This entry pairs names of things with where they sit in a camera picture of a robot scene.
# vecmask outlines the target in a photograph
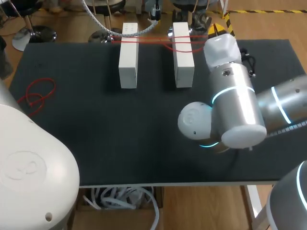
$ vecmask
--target white foam block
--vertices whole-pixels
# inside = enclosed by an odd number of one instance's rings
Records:
[[[133,34],[138,31],[137,23],[124,23],[123,34]],[[138,56],[139,56],[139,44],[138,43],[123,43],[125,41],[137,42],[138,38],[126,38],[121,39],[119,55],[119,78],[122,89],[135,89],[138,79]]]
[[[173,23],[173,42],[189,42],[189,43],[173,43],[174,70],[177,88],[192,87],[194,76],[194,59],[191,40],[189,37],[188,23]]]

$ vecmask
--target glowing blue ring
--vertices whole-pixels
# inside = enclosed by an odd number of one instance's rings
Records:
[[[288,124],[291,124],[290,119],[288,118],[286,112],[283,110],[282,104],[280,103],[280,101],[279,101],[279,99],[278,99],[278,96],[277,96],[275,87],[273,86],[273,87],[271,88],[271,90],[272,90],[273,97],[274,97],[274,99],[275,99],[275,101],[276,101],[276,104],[277,104],[277,106],[278,106],[280,112],[282,113],[284,119],[286,120],[286,122],[287,122]]]
[[[251,88],[251,87],[249,87],[249,86],[243,86],[243,87],[246,88],[246,89],[248,89],[248,90],[251,90],[251,91],[255,92],[254,89]],[[218,96],[220,96],[221,94],[223,94],[224,92],[227,92],[227,91],[230,91],[230,90],[236,90],[236,89],[238,89],[238,88],[243,88],[243,87],[242,87],[242,86],[232,86],[232,87],[226,88],[226,89],[224,89],[224,90],[218,92],[218,93],[213,97],[213,99],[212,99],[212,104],[214,103],[215,99],[216,99]]]
[[[300,183],[300,181],[299,181],[299,173],[300,173],[300,171],[301,171],[301,168],[302,168],[302,165],[303,165],[303,164],[304,164],[304,162],[302,162],[302,163],[300,164],[300,166],[298,167],[297,175],[296,175],[296,185],[297,185],[297,190],[298,190],[299,197],[301,198],[302,203],[303,203],[305,209],[307,210],[307,202],[306,202],[306,200],[305,200],[305,198],[304,198],[304,195],[303,195],[303,192],[302,192],[302,188],[301,188],[301,183]]]
[[[203,148],[211,148],[211,147],[213,147],[213,146],[216,146],[218,143],[219,143],[219,142],[216,142],[216,143],[214,143],[214,144],[212,144],[212,145],[200,145],[200,146],[203,147]]]

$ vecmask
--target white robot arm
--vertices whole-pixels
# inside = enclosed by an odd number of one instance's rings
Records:
[[[0,82],[0,229],[62,230],[79,191],[70,150],[25,115]]]
[[[188,104],[179,114],[179,130],[203,147],[217,151],[261,143],[268,132],[307,117],[307,76],[255,94],[247,68],[241,64],[236,39],[223,34],[204,47],[213,90],[212,108]]]

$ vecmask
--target black mat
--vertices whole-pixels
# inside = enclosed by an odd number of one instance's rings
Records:
[[[288,40],[238,43],[257,59],[256,92],[304,74]],[[214,154],[181,135],[180,110],[194,101],[210,103],[202,52],[194,54],[191,89],[176,89],[171,51],[140,45],[138,88],[121,90],[118,57],[112,44],[29,44],[11,84],[18,99],[35,79],[56,81],[56,92],[33,120],[72,151],[81,185],[274,181],[307,158],[307,128],[238,154]],[[50,88],[43,83],[33,91]]]

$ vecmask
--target red wire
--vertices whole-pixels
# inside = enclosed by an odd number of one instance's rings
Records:
[[[34,84],[36,84],[36,83],[38,83],[40,81],[50,81],[50,82],[52,82],[53,83],[53,89],[46,96],[42,97],[41,99],[38,99],[38,100],[36,100],[34,102],[30,102],[29,101],[29,95],[28,95],[29,94],[29,89],[31,88],[31,86],[33,86]],[[37,80],[33,81],[31,84],[28,85],[28,87],[27,87],[27,89],[25,91],[25,99],[26,99],[28,105],[30,107],[32,107],[34,104],[36,104],[36,103],[38,103],[40,101],[45,100],[47,97],[49,97],[51,94],[53,94],[55,90],[56,90],[56,83],[54,82],[53,79],[51,79],[51,78],[40,78],[40,79],[37,79]]]
[[[52,82],[52,83],[53,83],[53,86],[54,86],[53,89],[52,89],[46,96],[42,96],[42,95],[40,95],[39,93],[36,93],[36,92],[29,93],[29,90],[30,90],[31,86],[33,86],[34,84],[36,84],[36,83],[38,83],[38,82],[40,82],[40,81],[50,81],[50,82]],[[41,109],[43,108],[44,103],[45,103],[45,99],[48,98],[50,95],[52,95],[52,94],[54,93],[55,89],[56,89],[56,83],[54,82],[53,79],[51,79],[51,78],[40,78],[40,79],[37,79],[37,80],[33,81],[31,84],[28,85],[28,87],[27,87],[26,90],[25,90],[25,95],[22,96],[22,97],[17,101],[17,103],[20,103],[21,101],[23,101],[23,100],[25,99],[26,102],[27,102],[27,104],[28,104],[30,107],[32,107],[34,104],[36,104],[36,103],[38,103],[38,102],[41,102],[41,105],[40,105],[34,112],[32,112],[32,113],[29,114],[29,116],[33,116],[33,115],[35,115],[39,110],[41,110]],[[30,101],[29,101],[29,97],[31,97],[31,96],[38,96],[38,97],[40,97],[40,99],[38,99],[38,100],[36,100],[36,101],[34,101],[34,102],[30,102]]]
[[[163,44],[166,48],[168,48],[169,50],[172,50],[172,51],[175,51],[175,52],[179,52],[179,53],[197,53],[197,52],[200,52],[203,50],[203,46],[198,48],[198,49],[193,49],[193,50],[190,50],[190,51],[183,51],[183,50],[176,50],[176,49],[173,49],[172,47],[169,47],[167,44]]]
[[[112,43],[142,43],[142,44],[204,44],[205,41],[195,41],[195,42],[171,42],[171,41],[160,41],[160,42],[143,42],[143,41],[112,41]]]
[[[207,35],[191,35],[191,36],[178,36],[178,37],[207,37]],[[144,42],[144,41],[112,41],[112,43],[141,43],[141,44],[163,44],[167,49],[175,51],[175,52],[179,52],[179,53],[196,53],[196,52],[200,52],[203,50],[203,46],[198,48],[198,49],[194,49],[194,50],[190,50],[190,51],[183,51],[183,50],[176,50],[173,49],[171,47],[169,47],[167,44],[175,44],[175,43],[190,43],[190,44],[203,44],[206,41],[192,41],[192,42],[171,42],[171,41],[161,41],[161,39],[166,39],[165,37],[138,37],[138,38],[144,38],[144,39],[159,39],[160,41],[152,41],[152,42]]]
[[[208,37],[208,35],[187,35],[187,36],[177,36],[177,37],[172,37],[172,38],[181,38],[181,37]],[[124,38],[139,38],[139,39],[168,39],[167,37],[124,37]]]
[[[42,95],[40,95],[39,93],[36,92],[32,92],[29,93],[28,96],[39,96],[41,99],[43,98]],[[26,95],[22,96],[21,98],[18,99],[17,103],[20,103],[21,101],[23,101],[26,98]],[[36,114],[39,110],[41,110],[41,108],[44,106],[44,100],[41,101],[41,105],[32,113],[30,113],[28,116],[33,116],[34,114]]]

